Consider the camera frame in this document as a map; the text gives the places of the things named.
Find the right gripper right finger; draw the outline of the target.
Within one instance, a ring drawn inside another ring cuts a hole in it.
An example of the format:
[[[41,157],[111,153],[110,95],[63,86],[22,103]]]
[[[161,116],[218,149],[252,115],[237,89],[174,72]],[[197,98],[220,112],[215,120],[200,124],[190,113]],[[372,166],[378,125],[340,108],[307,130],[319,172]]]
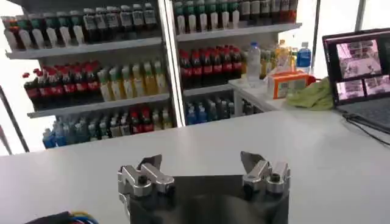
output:
[[[291,169],[286,162],[271,164],[259,154],[241,151],[241,162],[246,174],[242,176],[246,194],[265,190],[270,194],[284,194],[290,189]]]

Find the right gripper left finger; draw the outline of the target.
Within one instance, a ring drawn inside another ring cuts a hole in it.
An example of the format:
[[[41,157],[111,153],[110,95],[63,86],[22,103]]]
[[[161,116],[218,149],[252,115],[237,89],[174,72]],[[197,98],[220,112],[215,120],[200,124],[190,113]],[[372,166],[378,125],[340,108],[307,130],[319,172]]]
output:
[[[176,188],[175,179],[161,170],[162,154],[145,157],[136,167],[121,166],[118,171],[118,192],[121,195],[147,197],[153,190],[171,195]]]

